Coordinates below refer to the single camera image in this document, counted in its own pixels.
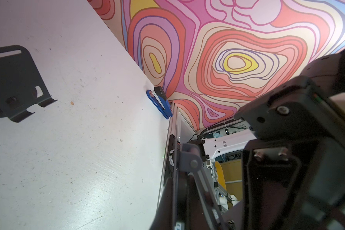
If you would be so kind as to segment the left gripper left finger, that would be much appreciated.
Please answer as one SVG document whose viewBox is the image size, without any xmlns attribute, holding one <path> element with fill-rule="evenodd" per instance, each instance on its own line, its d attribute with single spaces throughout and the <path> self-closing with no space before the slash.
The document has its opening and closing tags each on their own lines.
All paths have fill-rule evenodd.
<svg viewBox="0 0 345 230">
<path fill-rule="evenodd" d="M 150 230 L 172 229 L 173 179 L 169 178 L 164 186 L 162 197 Z"/>
</svg>

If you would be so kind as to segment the dark grey phone stand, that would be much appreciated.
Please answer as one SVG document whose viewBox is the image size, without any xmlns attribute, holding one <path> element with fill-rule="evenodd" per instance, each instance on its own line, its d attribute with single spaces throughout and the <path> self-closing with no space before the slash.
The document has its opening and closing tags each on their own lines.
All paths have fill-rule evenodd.
<svg viewBox="0 0 345 230">
<path fill-rule="evenodd" d="M 19 45 L 0 48 L 0 118 L 19 123 L 33 113 L 27 109 L 35 104 L 46 107 L 54 102 L 30 52 Z"/>
</svg>

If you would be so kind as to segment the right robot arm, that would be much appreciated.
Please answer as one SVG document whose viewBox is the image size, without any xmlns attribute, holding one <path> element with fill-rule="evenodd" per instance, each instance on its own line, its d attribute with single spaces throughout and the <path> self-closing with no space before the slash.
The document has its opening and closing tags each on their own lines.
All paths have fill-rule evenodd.
<svg viewBox="0 0 345 230">
<path fill-rule="evenodd" d="M 204 141 L 210 159 L 241 150 L 243 230 L 345 230 L 345 49 L 235 114 L 248 129 Z"/>
</svg>

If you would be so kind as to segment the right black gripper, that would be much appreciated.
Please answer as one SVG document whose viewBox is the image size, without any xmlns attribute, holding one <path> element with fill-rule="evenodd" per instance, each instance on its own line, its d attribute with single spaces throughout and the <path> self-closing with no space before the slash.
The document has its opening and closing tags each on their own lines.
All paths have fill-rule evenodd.
<svg viewBox="0 0 345 230">
<path fill-rule="evenodd" d="M 225 213 L 236 230 L 345 230 L 345 112 L 330 89 L 297 77 L 236 114 L 255 139 L 242 152 L 243 199 Z"/>
</svg>

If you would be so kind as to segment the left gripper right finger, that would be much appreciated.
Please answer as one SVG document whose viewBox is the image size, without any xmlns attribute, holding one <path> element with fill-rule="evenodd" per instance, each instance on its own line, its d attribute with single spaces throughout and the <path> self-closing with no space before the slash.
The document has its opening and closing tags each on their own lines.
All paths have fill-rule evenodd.
<svg viewBox="0 0 345 230">
<path fill-rule="evenodd" d="M 189 230 L 226 230 L 216 197 L 205 173 L 190 173 L 187 195 Z"/>
</svg>

